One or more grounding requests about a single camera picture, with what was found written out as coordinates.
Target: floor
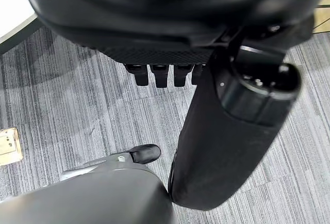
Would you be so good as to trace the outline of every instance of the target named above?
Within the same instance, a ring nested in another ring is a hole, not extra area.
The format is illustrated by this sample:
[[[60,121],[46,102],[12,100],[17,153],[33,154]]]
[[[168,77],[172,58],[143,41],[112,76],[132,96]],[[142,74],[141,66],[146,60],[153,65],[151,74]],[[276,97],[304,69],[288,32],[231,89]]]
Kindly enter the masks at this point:
[[[262,163],[219,208],[176,207],[180,223],[330,223],[330,34],[287,60],[304,89]],[[144,144],[166,183],[194,86],[137,87],[124,67],[42,28],[0,56],[0,127],[16,126],[24,159],[0,167],[0,200],[59,180],[62,171]]]

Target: black fabric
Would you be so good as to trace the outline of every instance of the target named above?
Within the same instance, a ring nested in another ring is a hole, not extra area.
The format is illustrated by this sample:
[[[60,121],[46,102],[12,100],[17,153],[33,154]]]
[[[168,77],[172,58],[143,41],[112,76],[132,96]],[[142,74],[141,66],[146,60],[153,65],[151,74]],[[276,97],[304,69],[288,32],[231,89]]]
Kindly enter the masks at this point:
[[[259,164],[281,125],[254,125],[228,115],[207,65],[179,137],[169,179],[172,200],[198,210],[222,204]]]

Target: round table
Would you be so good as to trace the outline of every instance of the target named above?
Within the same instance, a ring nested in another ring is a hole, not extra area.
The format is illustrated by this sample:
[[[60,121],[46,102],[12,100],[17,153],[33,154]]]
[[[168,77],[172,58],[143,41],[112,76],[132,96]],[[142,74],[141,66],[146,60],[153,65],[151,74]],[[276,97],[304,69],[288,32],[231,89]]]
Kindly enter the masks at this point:
[[[0,0],[0,54],[41,27],[28,0]]]

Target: screw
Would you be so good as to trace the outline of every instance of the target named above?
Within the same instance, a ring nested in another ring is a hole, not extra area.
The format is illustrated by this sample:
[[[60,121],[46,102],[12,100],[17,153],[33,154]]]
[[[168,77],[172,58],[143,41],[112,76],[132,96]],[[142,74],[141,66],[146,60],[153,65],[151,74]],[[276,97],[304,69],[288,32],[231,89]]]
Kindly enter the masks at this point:
[[[258,79],[258,78],[254,82],[257,84],[257,86],[262,86],[263,85],[263,82],[261,82],[261,80]]]
[[[279,25],[268,27],[270,32],[277,32],[280,29]]]

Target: black plastic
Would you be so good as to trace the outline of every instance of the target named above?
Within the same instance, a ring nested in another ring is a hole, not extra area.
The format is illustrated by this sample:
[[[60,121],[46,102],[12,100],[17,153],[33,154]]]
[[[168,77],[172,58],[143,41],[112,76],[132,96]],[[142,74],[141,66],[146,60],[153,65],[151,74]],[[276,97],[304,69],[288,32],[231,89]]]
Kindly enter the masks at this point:
[[[301,85],[291,65],[284,65],[290,67],[290,81],[273,79],[278,89],[253,85],[235,71],[225,51],[219,54],[224,58],[215,56],[203,70],[169,179],[173,202],[198,210],[219,206],[246,181],[281,129]]]
[[[149,84],[146,65],[124,64],[124,66],[129,73],[134,75],[138,86],[147,86]]]
[[[169,65],[150,65],[150,68],[155,75],[156,86],[158,88],[166,88]]]
[[[186,76],[191,72],[193,65],[174,66],[174,86],[183,87],[186,84]]]

